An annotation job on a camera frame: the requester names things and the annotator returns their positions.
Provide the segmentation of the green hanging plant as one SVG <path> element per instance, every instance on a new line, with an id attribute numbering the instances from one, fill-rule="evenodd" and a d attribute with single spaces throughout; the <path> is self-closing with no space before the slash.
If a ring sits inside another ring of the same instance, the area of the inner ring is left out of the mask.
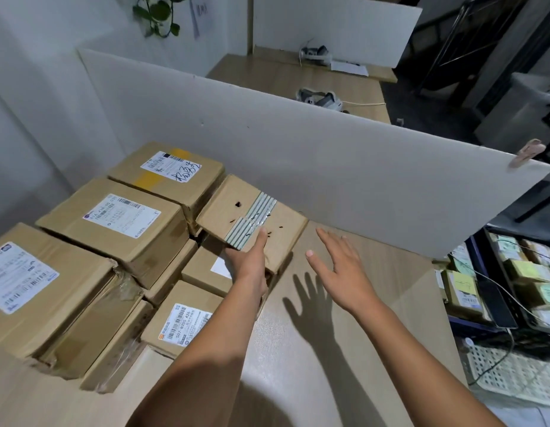
<path id="1" fill-rule="evenodd" d="M 131 7 L 133 18 L 142 25 L 145 38 L 178 37 L 180 25 L 175 19 L 175 6 L 185 0 L 136 0 Z"/>

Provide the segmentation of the wooden desk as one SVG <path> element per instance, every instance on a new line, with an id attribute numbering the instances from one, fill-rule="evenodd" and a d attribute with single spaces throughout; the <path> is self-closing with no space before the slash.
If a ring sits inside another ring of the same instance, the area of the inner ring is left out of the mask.
<path id="1" fill-rule="evenodd" d="M 285 50 L 269 49 L 269 48 L 255 46 L 252 51 L 252 56 L 264 61 L 273 61 L 277 63 L 297 65 L 303 68 L 307 67 L 307 68 L 331 71 L 330 67 L 314 65 L 309 62 L 303 63 L 302 65 L 300 65 L 299 59 L 298 59 L 298 53 L 285 51 Z M 381 82 L 393 83 L 393 84 L 397 83 L 398 81 L 398 78 L 394 74 L 392 68 L 387 68 L 385 66 L 368 65 L 368 64 L 362 64 L 362 65 L 365 65 L 368 69 L 368 72 L 370 75 L 368 78 L 375 79 Z"/>
<path id="2" fill-rule="evenodd" d="M 352 115 L 391 124 L 378 80 L 252 56 L 224 56 L 207 78 L 295 99 L 297 91 L 334 92 Z"/>

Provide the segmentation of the small white divider board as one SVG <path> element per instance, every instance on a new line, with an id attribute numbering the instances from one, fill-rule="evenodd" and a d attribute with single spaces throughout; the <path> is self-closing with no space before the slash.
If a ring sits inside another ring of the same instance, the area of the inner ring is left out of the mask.
<path id="1" fill-rule="evenodd" d="M 376 0 L 254 0 L 253 39 L 298 55 L 324 45 L 334 59 L 397 67 L 422 9 Z"/>

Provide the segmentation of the blue plastic crate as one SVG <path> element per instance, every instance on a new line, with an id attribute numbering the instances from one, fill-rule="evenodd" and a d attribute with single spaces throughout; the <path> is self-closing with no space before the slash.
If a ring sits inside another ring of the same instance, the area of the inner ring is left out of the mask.
<path id="1" fill-rule="evenodd" d="M 432 261 L 441 300 L 456 335 L 481 338 L 499 332 L 479 289 L 479 275 L 467 242 Z"/>

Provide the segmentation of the person's left hand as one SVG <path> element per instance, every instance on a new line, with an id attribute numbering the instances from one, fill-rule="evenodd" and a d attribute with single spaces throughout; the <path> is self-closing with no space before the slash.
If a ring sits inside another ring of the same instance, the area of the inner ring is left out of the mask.
<path id="1" fill-rule="evenodd" d="M 226 248 L 225 254 L 232 264 L 234 271 L 232 277 L 235 283 L 249 283 L 260 297 L 263 296 L 267 292 L 265 257 L 254 259 L 249 255 L 249 251 L 238 251 L 232 248 Z"/>

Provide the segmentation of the black metal stair railing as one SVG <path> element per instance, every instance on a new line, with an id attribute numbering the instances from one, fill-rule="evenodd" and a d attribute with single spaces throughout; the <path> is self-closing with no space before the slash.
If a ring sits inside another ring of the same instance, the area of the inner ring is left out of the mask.
<path id="1" fill-rule="evenodd" d="M 528 0 L 465 0 L 450 12 L 415 27 L 411 58 L 428 62 L 415 95 L 476 78 Z"/>

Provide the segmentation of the person's right hand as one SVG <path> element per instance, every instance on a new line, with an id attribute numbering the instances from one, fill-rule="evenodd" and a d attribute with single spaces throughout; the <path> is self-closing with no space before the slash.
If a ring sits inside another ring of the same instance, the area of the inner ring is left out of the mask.
<path id="1" fill-rule="evenodd" d="M 334 282 L 324 286 L 331 298 L 353 316 L 384 306 L 367 277 L 357 250 L 346 237 L 339 237 L 322 228 L 316 234 L 324 244 L 333 263 Z"/>

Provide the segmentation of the white paper sheet on wall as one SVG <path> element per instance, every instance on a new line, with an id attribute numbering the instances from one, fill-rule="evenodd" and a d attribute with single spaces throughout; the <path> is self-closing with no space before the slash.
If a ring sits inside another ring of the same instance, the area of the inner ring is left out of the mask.
<path id="1" fill-rule="evenodd" d="M 215 28 L 216 0 L 190 0 L 194 39 L 210 34 Z"/>

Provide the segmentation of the person's left forearm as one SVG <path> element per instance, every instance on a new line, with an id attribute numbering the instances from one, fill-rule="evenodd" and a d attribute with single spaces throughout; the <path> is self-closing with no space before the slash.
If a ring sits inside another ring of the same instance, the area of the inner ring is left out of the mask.
<path id="1" fill-rule="evenodd" d="M 265 291 L 263 273 L 237 277 L 211 319 L 144 397 L 125 427 L 227 427 Z"/>

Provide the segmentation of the group of small labelled packets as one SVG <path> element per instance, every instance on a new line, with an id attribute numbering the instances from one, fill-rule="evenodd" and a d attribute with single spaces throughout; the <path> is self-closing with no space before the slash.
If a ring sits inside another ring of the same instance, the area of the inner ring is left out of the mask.
<path id="1" fill-rule="evenodd" d="M 485 228 L 446 260 L 449 310 L 501 329 L 550 332 L 550 241 Z"/>

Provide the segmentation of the grey handheld scanner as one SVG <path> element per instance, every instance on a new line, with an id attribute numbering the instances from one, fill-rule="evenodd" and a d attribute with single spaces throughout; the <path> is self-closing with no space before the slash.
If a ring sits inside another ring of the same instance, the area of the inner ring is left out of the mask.
<path id="1" fill-rule="evenodd" d="M 298 53 L 299 64 L 311 63 L 319 66 L 329 67 L 333 61 L 332 54 L 328 51 L 326 46 L 320 47 L 302 47 Z"/>
<path id="2" fill-rule="evenodd" d="M 319 92 L 309 88 L 300 88 L 295 94 L 295 100 L 316 107 L 322 107 L 343 113 L 343 102 L 334 92 Z"/>

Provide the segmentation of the black plastic crate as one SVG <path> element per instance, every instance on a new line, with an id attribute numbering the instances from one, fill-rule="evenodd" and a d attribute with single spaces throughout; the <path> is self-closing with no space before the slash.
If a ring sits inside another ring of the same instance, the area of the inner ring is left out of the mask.
<path id="1" fill-rule="evenodd" d="M 486 226 L 476 241 L 486 274 L 507 282 L 519 328 L 550 335 L 550 240 Z"/>

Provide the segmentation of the striped tape cardboard box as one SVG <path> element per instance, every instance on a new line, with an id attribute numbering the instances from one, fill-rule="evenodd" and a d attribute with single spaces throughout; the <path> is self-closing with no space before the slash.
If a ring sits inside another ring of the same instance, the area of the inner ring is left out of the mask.
<path id="1" fill-rule="evenodd" d="M 279 274 L 308 218 L 235 175 L 228 175 L 196 223 L 238 251 L 249 251 L 260 228 L 264 228 L 268 237 L 264 246 L 265 267 L 271 274 Z"/>

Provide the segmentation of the pile of brown labelled parcels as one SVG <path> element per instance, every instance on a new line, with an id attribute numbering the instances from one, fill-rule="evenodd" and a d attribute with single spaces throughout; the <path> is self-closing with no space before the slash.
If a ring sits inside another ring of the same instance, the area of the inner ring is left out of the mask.
<path id="1" fill-rule="evenodd" d="M 182 206 L 96 178 L 33 225 L 0 235 L 0 349 L 99 394 L 142 351 L 146 298 L 187 258 Z"/>

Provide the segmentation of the large white divider board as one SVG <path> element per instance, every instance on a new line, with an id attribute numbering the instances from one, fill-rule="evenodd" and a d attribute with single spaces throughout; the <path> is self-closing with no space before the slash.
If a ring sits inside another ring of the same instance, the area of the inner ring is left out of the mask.
<path id="1" fill-rule="evenodd" d="M 116 136 L 226 169 L 322 224 L 440 257 L 550 173 L 534 159 L 80 49 Z"/>

